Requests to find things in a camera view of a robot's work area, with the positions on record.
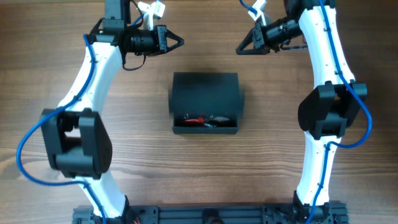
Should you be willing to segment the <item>dark green box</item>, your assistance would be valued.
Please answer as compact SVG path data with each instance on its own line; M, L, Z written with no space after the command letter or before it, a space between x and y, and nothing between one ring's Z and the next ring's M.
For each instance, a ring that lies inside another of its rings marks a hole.
M174 134L236 134L244 111L244 92L237 73L175 72L169 93ZM216 115L230 118L217 128L183 126L186 116Z

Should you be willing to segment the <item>red handled wire cutters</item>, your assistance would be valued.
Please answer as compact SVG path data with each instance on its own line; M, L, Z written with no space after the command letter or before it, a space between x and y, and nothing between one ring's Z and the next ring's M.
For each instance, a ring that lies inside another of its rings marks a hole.
M182 125L192 126L192 127L217 128L217 127L227 126L231 122L232 120L225 116L206 115L206 116L197 116L192 118L186 116L182 121Z

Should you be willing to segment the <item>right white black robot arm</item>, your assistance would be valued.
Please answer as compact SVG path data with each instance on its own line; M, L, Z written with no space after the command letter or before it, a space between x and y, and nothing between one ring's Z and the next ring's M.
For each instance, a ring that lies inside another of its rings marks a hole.
M336 25L334 1L285 1L285 17L268 23L265 1L248 6L255 26L236 49L239 55L265 55L290 49L303 36L313 67L314 87L298 107L305 135L302 176L292 203L262 208L263 223L348 223L346 205L331 202L329 182L341 139L360 111L372 116L364 101L366 85L358 83L346 62Z

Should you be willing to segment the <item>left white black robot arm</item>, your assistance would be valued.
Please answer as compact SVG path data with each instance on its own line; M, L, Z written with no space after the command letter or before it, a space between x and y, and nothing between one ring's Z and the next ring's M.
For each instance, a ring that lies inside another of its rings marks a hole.
M131 7L140 17L131 19ZM157 21L165 5L106 1L105 16L84 36L83 65L65 98L41 115L41 130L51 168L67 184L78 184L92 204L88 216L77 210L74 223L139 223L127 197L110 172L113 147L101 120L114 76L125 67L126 55L154 57L183 45L181 37Z

